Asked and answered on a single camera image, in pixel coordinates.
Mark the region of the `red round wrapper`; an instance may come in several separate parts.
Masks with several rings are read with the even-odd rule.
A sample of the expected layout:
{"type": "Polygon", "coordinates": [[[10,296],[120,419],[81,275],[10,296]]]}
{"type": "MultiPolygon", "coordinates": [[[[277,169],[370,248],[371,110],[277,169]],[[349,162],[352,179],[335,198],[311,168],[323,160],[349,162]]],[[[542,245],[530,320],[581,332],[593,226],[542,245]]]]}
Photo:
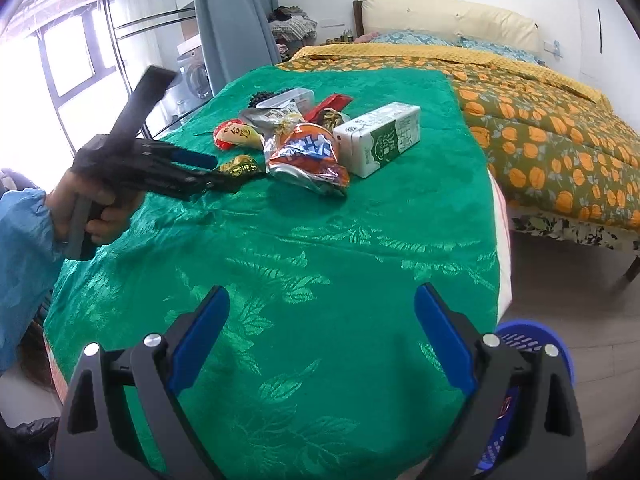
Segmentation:
{"type": "Polygon", "coordinates": [[[214,132],[214,144],[223,151],[229,151],[243,143],[241,133],[244,124],[239,119],[229,119],[218,125],[214,132]]]}

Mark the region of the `yellow green snack bar wrapper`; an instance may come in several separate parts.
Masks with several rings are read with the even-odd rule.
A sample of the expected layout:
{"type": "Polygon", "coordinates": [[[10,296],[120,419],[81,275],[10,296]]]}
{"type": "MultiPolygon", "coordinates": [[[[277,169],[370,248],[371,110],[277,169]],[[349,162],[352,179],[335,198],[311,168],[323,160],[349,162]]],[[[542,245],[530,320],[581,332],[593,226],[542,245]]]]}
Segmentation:
{"type": "Polygon", "coordinates": [[[230,119],[218,125],[214,132],[214,143],[221,150],[231,150],[236,146],[262,149],[262,136],[250,125],[239,119],[230,119]]]}

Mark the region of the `gold foil wrapper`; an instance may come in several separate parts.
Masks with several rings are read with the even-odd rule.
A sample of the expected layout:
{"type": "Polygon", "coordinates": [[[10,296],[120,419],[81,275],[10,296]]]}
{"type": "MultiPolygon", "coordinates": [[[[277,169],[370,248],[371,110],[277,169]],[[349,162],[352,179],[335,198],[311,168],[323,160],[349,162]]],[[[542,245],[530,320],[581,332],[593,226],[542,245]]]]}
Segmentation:
{"type": "Polygon", "coordinates": [[[218,171],[235,179],[253,179],[265,173],[264,168],[247,154],[235,156],[228,162],[224,162],[218,167],[218,171]]]}

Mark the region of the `orange blue chip bag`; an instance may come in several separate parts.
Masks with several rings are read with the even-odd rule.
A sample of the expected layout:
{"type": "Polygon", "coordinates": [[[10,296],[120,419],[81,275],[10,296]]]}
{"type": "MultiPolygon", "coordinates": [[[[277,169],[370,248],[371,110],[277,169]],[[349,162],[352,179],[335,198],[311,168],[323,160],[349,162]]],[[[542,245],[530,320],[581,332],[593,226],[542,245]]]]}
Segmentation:
{"type": "Polygon", "coordinates": [[[320,195],[346,195],[347,169],[338,161],[338,148],[329,130],[302,122],[265,142],[267,174],[320,195]]]}

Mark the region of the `clear plastic floss box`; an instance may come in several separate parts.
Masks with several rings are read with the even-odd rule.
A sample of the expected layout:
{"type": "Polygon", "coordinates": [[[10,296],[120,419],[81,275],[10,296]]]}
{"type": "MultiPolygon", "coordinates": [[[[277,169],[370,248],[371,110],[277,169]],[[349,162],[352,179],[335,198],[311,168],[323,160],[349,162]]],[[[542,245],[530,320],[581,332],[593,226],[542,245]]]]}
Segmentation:
{"type": "Polygon", "coordinates": [[[280,107],[288,102],[294,102],[298,110],[303,114],[307,114],[314,108],[316,99],[314,92],[306,88],[293,88],[272,96],[269,99],[261,100],[256,104],[257,108],[280,107]]]}

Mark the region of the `red snack wrapper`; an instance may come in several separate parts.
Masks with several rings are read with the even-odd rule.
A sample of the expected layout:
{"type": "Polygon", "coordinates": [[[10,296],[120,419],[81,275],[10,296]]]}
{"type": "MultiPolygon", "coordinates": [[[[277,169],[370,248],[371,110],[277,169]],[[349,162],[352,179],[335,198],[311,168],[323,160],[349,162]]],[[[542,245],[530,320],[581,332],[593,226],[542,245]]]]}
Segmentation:
{"type": "Polygon", "coordinates": [[[306,122],[315,122],[319,118],[322,110],[330,108],[336,112],[341,112],[350,102],[352,102],[351,96],[345,96],[341,93],[333,93],[312,108],[309,112],[304,113],[303,118],[305,118],[306,122]]]}

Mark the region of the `white green milk carton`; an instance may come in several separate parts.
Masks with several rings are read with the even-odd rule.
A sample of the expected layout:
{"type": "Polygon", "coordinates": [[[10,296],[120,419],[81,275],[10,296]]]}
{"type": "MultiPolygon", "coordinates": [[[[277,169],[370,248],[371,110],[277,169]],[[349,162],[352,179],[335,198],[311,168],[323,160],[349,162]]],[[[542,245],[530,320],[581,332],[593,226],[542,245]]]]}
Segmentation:
{"type": "Polygon", "coordinates": [[[421,140],[421,109],[391,102],[333,129],[338,160],[350,174],[367,178],[421,140]]]}

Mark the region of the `washing machine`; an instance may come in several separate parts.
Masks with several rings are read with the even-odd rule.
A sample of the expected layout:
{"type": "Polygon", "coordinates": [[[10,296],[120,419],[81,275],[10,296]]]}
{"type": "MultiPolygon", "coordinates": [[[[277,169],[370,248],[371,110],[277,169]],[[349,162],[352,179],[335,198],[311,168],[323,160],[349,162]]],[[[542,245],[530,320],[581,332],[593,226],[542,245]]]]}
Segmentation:
{"type": "Polygon", "coordinates": [[[180,114],[186,114],[208,102],[213,91],[204,61],[201,36],[195,35],[177,47],[180,76],[176,103],[180,114]]]}

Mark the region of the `black framed glass door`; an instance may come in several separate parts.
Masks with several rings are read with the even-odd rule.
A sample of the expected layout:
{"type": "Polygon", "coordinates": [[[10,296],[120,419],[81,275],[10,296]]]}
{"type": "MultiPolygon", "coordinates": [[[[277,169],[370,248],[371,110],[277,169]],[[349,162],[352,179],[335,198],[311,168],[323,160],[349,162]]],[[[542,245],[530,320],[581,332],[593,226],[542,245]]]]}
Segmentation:
{"type": "Polygon", "coordinates": [[[146,118],[162,136],[186,114],[176,103],[177,47],[198,35],[194,0],[21,0],[1,34],[1,159],[38,148],[66,162],[111,127],[150,65],[177,73],[146,118]]]}

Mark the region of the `green floral tablecloth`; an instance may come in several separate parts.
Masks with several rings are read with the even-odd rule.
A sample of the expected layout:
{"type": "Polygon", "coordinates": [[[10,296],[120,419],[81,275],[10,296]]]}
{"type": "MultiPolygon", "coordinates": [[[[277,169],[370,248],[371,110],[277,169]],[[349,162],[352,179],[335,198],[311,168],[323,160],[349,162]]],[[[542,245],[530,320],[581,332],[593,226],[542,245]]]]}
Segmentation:
{"type": "Polygon", "coordinates": [[[463,401],[413,311],[431,283],[478,330],[497,323],[500,264],[485,157],[443,72],[296,73],[230,84],[171,140],[199,152],[262,89],[347,94],[350,116],[420,107],[421,139],[344,196],[273,177],[183,203],[149,196],[129,231],[63,266],[46,321],[70,377],[82,348],[132,346],[213,286],[230,314],[180,398],[231,479],[393,479],[434,451],[463,401]]]}

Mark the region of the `cream padded headboard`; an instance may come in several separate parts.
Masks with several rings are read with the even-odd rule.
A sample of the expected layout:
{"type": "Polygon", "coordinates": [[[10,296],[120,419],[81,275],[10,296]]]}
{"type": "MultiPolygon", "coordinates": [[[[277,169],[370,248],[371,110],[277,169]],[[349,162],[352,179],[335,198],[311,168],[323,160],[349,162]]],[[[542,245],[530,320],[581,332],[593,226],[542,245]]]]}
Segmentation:
{"type": "Polygon", "coordinates": [[[454,42],[468,38],[542,52],[538,25],[514,11],[464,0],[361,0],[363,31],[412,30],[454,42]]]}

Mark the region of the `teal patterned left pillow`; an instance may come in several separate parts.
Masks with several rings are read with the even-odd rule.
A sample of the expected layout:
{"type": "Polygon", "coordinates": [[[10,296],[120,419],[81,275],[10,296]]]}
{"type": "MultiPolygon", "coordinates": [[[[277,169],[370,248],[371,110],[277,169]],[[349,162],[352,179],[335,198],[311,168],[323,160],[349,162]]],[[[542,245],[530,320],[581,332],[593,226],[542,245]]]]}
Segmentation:
{"type": "Polygon", "coordinates": [[[408,46],[457,47],[455,42],[413,30],[398,30],[375,36],[372,44],[408,44],[408,46]]]}

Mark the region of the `teal patterned pillow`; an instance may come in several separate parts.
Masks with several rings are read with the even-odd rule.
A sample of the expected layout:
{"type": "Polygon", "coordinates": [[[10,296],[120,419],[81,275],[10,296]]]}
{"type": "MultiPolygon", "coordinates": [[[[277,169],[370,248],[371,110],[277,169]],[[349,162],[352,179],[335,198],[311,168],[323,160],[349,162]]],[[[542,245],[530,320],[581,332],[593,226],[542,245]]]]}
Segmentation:
{"type": "Polygon", "coordinates": [[[466,37],[459,38],[459,46],[465,49],[475,51],[489,52],[496,55],[510,58],[512,61],[521,61],[532,63],[539,66],[545,66],[546,63],[538,56],[527,52],[526,50],[505,46],[504,44],[495,44],[494,42],[478,40],[466,37]]]}
{"type": "Polygon", "coordinates": [[[457,47],[455,42],[413,30],[398,30],[375,36],[372,44],[408,44],[408,46],[457,47]]]}

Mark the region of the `orange floral quilt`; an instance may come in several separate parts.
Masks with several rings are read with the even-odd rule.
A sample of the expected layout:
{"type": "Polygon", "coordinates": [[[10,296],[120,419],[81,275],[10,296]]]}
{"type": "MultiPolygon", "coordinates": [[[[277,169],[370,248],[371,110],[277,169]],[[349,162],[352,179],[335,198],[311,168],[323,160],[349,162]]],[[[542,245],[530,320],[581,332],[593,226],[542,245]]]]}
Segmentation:
{"type": "Polygon", "coordinates": [[[285,70],[437,70],[509,204],[638,230],[639,135],[573,91],[475,64],[420,58],[304,58],[285,70]]]}

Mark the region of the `yellow blanket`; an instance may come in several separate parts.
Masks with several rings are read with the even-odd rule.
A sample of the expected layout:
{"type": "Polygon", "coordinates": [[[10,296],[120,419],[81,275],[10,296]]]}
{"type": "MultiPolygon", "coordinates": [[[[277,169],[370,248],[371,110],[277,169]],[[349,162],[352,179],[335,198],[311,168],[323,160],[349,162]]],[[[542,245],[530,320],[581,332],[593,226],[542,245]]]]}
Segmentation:
{"type": "Polygon", "coordinates": [[[545,84],[573,91],[594,104],[612,110],[608,98],[601,91],[589,87],[588,84],[583,84],[551,68],[514,61],[492,52],[432,44],[324,44],[303,47],[293,55],[292,60],[299,61],[304,58],[420,58],[425,61],[439,60],[500,68],[500,70],[533,77],[545,84]]]}

